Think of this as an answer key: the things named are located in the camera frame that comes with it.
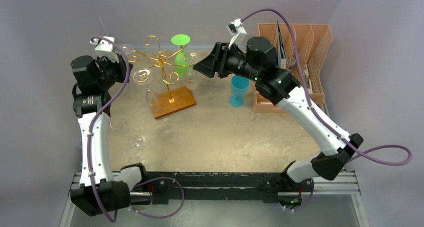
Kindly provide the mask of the green plastic goblet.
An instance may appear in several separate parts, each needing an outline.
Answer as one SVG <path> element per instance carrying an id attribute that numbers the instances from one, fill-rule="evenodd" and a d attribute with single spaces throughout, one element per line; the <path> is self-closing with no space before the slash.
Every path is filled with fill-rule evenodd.
<path id="1" fill-rule="evenodd" d="M 174 66 L 175 72 L 178 74 L 180 79 L 184 78 L 184 73 L 189 66 L 194 62 L 195 53 L 191 53 L 186 50 L 191 38 L 186 34 L 176 34 L 171 38 L 173 45 L 180 47 L 180 50 L 175 55 Z"/>

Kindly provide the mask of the clear glass back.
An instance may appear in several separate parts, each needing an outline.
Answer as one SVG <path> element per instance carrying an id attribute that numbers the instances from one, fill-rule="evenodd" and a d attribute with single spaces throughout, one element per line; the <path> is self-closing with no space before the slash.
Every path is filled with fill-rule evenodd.
<path id="1" fill-rule="evenodd" d="M 134 51 L 134 47 L 130 44 L 120 44 L 119 45 L 121 47 L 121 49 L 124 51 L 125 55 L 127 56 L 128 59 L 133 59 L 133 51 Z"/>

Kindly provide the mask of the clear flute wine glass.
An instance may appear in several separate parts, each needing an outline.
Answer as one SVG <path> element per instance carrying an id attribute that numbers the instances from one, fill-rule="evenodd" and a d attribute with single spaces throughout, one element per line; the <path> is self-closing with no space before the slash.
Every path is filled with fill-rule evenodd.
<path id="1" fill-rule="evenodd" d="M 159 111 L 162 107 L 161 101 L 157 93 L 152 89 L 151 82 L 153 81 L 153 71 L 149 68 L 136 70 L 133 75 L 133 80 L 136 84 L 146 88 L 145 100 L 152 112 Z"/>

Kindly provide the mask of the blue plastic goblet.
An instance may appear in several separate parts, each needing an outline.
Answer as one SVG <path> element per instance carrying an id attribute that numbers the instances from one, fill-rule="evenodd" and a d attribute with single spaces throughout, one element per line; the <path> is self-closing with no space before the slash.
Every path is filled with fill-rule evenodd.
<path id="1" fill-rule="evenodd" d="M 233 107 L 239 108 L 244 104 L 244 95 L 248 91 L 250 81 L 244 77 L 234 75 L 231 78 L 231 92 L 232 96 L 229 98 L 229 104 Z"/>

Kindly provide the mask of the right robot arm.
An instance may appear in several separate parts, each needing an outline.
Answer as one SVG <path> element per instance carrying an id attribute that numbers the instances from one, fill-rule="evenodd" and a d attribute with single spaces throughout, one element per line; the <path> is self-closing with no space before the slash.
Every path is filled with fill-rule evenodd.
<path id="1" fill-rule="evenodd" d="M 193 68 L 209 78 L 234 74 L 254 81 L 260 95 L 291 115 L 317 143 L 318 154 L 284 169 L 280 183 L 288 191 L 314 177 L 334 180 L 364 141 L 360 134 L 337 126 L 306 96 L 300 82 L 277 66 L 276 48 L 265 37 L 250 38 L 246 52 L 235 44 L 216 42 L 211 53 Z"/>

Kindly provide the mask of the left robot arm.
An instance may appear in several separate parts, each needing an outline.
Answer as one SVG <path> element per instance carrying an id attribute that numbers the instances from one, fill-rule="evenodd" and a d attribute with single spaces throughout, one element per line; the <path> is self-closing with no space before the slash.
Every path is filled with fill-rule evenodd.
<path id="1" fill-rule="evenodd" d="M 82 55 L 70 66 L 76 79 L 72 88 L 73 111 L 82 139 L 82 170 L 79 186 L 70 191 L 70 199 L 88 216 L 117 211 L 130 205 L 130 192 L 146 190 L 149 178 L 141 163 L 121 168 L 118 175 L 111 169 L 108 132 L 111 123 L 109 89 L 115 83 L 127 82 L 126 65 L 121 55 L 117 60 Z"/>

